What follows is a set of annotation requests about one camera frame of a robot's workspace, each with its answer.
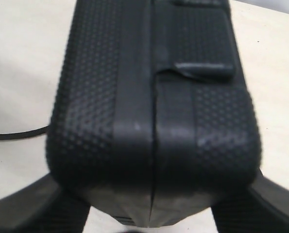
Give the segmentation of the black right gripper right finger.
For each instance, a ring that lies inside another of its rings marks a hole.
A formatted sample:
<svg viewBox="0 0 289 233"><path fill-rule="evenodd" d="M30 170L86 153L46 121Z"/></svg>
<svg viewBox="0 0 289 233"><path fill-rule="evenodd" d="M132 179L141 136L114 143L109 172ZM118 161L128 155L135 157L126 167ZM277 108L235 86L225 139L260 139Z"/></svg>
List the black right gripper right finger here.
<svg viewBox="0 0 289 233"><path fill-rule="evenodd" d="M258 167L211 168L210 181L225 196L212 206L220 233L289 233L289 191Z"/></svg>

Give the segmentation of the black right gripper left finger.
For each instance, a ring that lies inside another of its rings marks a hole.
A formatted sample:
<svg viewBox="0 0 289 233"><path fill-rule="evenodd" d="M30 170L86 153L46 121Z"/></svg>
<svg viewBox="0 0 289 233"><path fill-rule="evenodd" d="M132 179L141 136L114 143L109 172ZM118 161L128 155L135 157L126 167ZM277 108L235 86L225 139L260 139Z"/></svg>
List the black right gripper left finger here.
<svg viewBox="0 0 289 233"><path fill-rule="evenodd" d="M89 210L46 175L0 199L0 233L81 233Z"/></svg>

